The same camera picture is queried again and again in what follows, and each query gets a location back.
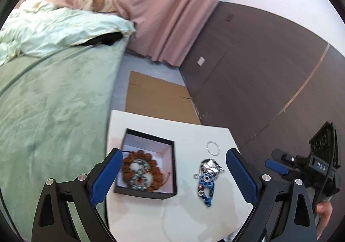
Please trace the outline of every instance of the green bed sheet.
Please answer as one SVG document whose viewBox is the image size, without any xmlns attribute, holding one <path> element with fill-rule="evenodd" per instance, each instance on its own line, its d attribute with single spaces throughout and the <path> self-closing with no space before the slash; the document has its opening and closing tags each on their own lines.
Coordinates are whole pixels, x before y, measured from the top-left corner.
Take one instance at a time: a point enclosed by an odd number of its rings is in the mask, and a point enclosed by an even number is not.
<svg viewBox="0 0 345 242">
<path fill-rule="evenodd" d="M 110 98 L 127 43 L 69 47 L 0 67 L 0 187 L 26 240 L 45 181 L 74 180 L 103 161 Z M 70 206 L 80 238 L 88 241 Z M 104 205 L 97 207 L 104 217 Z"/>
</svg>

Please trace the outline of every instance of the dark brown wall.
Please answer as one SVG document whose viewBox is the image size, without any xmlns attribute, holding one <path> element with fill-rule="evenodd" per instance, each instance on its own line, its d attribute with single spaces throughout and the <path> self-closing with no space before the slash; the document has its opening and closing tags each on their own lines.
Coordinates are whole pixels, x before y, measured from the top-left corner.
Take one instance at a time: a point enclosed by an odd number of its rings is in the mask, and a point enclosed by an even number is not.
<svg viewBox="0 0 345 242">
<path fill-rule="evenodd" d="M 275 148 L 307 156 L 309 139 L 326 120 L 344 135 L 345 58 L 332 46 L 325 53 L 327 45 L 280 16 L 220 2 L 180 70 L 202 124 L 229 128 L 242 155 L 263 173 Z M 340 173 L 345 178 L 344 167 Z M 343 218 L 344 196 L 345 188 L 332 198 L 337 207 L 321 241 Z"/>
</svg>

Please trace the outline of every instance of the jewelry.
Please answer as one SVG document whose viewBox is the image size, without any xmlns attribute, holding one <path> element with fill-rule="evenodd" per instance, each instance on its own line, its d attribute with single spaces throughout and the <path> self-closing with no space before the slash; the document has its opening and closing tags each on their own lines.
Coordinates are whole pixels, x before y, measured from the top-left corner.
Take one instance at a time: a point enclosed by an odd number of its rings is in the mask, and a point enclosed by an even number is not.
<svg viewBox="0 0 345 242">
<path fill-rule="evenodd" d="M 218 149 L 218 153 L 217 153 L 217 154 L 213 154 L 213 153 L 210 152 L 210 149 L 209 149 L 209 147 L 208 147 L 209 144 L 215 144 L 215 146 L 216 146 L 217 149 Z M 217 156 L 217 155 L 220 154 L 220 147 L 216 144 L 216 142 L 209 141 L 209 142 L 206 144 L 206 148 L 207 148 L 209 154 L 211 154 L 211 155 L 213 155 L 213 156 Z"/>
<path fill-rule="evenodd" d="M 198 196 L 204 200 L 207 207 L 211 207 L 215 181 L 224 169 L 214 160 L 205 159 L 201 162 L 198 174 L 194 175 L 194 179 L 199 178 Z M 205 194 L 205 188 L 209 190 L 209 197 Z"/>
<path fill-rule="evenodd" d="M 157 166 L 157 161 L 152 159 L 150 153 L 145 154 L 143 150 L 129 152 L 129 156 L 124 158 L 122 177 L 128 188 L 145 191 L 159 190 L 168 180 L 167 177 L 163 181 L 163 173 Z"/>
</svg>

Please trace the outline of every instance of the black open box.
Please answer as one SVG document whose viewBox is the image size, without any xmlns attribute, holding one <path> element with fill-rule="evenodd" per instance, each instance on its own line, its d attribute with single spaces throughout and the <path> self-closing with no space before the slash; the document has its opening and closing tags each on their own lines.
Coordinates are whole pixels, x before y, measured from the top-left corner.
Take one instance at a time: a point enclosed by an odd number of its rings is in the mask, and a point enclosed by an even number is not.
<svg viewBox="0 0 345 242">
<path fill-rule="evenodd" d="M 175 146 L 173 141 L 127 129 L 122 141 L 121 150 L 123 151 L 124 158 L 129 155 L 128 151 L 137 152 L 138 150 L 143 150 L 146 153 L 152 154 L 152 159 L 157 161 L 157 166 L 164 173 L 165 178 L 169 172 L 170 176 L 159 190 L 149 192 L 128 188 L 126 182 L 123 181 L 122 171 L 120 171 L 115 180 L 114 192 L 153 199 L 166 199 L 177 194 Z"/>
</svg>

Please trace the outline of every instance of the brown cardboard sheet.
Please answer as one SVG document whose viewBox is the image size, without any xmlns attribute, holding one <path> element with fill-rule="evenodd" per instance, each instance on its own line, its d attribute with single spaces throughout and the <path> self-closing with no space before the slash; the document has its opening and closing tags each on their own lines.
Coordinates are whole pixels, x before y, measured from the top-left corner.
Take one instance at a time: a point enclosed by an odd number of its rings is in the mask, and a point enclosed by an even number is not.
<svg viewBox="0 0 345 242">
<path fill-rule="evenodd" d="M 125 111 L 201 124 L 185 86 L 131 71 Z"/>
</svg>

